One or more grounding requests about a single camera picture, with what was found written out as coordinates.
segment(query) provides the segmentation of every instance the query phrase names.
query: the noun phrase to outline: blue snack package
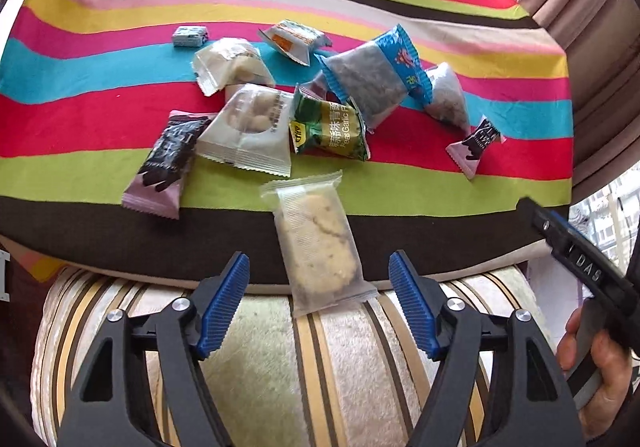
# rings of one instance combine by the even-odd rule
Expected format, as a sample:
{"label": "blue snack package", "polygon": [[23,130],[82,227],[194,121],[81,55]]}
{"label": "blue snack package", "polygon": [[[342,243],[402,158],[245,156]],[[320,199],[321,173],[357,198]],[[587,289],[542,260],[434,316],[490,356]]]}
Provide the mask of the blue snack package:
{"label": "blue snack package", "polygon": [[316,57],[331,90],[343,104],[353,100],[369,130],[378,127],[407,95],[423,105],[431,103],[431,82],[399,24],[347,52]]}

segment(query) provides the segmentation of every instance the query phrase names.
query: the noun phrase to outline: gray handle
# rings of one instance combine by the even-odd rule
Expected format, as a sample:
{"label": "gray handle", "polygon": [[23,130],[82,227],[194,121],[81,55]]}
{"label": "gray handle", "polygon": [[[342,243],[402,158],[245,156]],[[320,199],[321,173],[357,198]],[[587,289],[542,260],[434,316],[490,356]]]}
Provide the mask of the gray handle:
{"label": "gray handle", "polygon": [[591,359],[591,345],[594,335],[604,328],[606,318],[604,308],[595,299],[587,299],[584,302],[580,328],[575,337],[578,343],[576,363],[569,370],[567,378],[578,410],[589,403],[602,385],[600,370]]}

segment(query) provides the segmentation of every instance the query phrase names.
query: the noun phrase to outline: table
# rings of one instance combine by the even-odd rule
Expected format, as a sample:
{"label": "table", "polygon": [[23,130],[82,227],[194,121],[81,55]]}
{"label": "table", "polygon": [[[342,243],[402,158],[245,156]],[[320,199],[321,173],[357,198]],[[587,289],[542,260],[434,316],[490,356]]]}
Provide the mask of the table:
{"label": "table", "polygon": [[285,18],[326,32],[338,52],[401,23],[425,68],[446,61],[458,73],[470,122],[484,114],[507,137],[469,182],[445,151],[463,135],[406,100],[370,135],[370,162],[292,157],[294,177],[343,171],[366,279],[385,280],[399,248],[420,273],[446,277],[530,256],[537,236],[514,207],[531,196],[566,210],[573,124],[564,53],[513,0],[25,0],[0,62],[0,235],[97,270],[190,281],[242,250],[252,284],[286,287],[258,194],[268,175],[198,158],[179,221],[119,205],[171,109],[223,104],[198,90],[193,50],[171,45],[174,28],[255,42],[292,90],[318,65],[257,36]]}

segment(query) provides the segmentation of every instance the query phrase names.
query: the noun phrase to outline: metal screw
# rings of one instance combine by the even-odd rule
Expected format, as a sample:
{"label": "metal screw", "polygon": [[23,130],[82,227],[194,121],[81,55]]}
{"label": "metal screw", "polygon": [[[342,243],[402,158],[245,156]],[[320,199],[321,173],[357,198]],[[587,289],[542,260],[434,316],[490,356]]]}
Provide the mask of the metal screw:
{"label": "metal screw", "polygon": [[171,308],[173,308],[176,312],[182,312],[190,306],[191,301],[186,297],[178,297],[178,299],[171,303]]}
{"label": "metal screw", "polygon": [[522,308],[516,310],[516,319],[522,322],[529,322],[531,320],[531,312],[529,310],[523,310]]}
{"label": "metal screw", "polygon": [[447,307],[454,312],[464,310],[465,306],[465,302],[460,299],[460,297],[452,297],[451,299],[447,300]]}
{"label": "metal screw", "polygon": [[124,312],[119,308],[117,310],[111,310],[107,314],[107,321],[110,322],[118,322],[124,316]]}

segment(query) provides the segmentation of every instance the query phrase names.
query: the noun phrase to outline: brown curtain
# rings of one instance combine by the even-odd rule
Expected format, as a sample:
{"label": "brown curtain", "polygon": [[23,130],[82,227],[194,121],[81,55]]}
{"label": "brown curtain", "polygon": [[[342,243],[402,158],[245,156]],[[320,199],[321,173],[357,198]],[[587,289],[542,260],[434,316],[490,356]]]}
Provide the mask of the brown curtain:
{"label": "brown curtain", "polygon": [[640,160],[634,0],[517,0],[564,48],[574,103],[574,202]]}

